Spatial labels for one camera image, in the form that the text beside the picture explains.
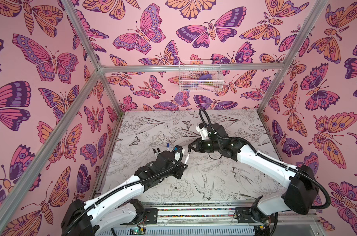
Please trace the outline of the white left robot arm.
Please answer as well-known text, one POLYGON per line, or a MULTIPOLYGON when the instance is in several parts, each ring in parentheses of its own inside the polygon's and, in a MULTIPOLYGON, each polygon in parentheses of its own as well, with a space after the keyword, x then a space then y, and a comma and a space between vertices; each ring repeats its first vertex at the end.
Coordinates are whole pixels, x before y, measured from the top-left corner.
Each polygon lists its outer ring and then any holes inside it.
POLYGON ((70 204, 61 223, 63 236, 98 236, 114 226, 144 220, 145 208, 137 196, 169 177, 180 179, 187 165, 185 150, 177 146, 163 151, 155 161, 138 168, 134 175, 99 197, 70 204))

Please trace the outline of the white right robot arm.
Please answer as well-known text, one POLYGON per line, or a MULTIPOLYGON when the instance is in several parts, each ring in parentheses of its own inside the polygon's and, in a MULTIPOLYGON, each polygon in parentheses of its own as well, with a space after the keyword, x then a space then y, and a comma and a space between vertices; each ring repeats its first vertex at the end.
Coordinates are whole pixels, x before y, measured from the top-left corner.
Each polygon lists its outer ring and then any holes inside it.
POLYGON ((319 192, 309 167, 297 168, 265 155, 247 140, 228 136, 219 124, 214 128, 199 124, 196 131, 199 132, 200 138, 188 146, 190 150, 200 153, 218 152, 223 157, 257 169, 280 184, 280 192, 260 196, 253 203, 250 213, 256 219, 280 211, 308 214, 319 192))

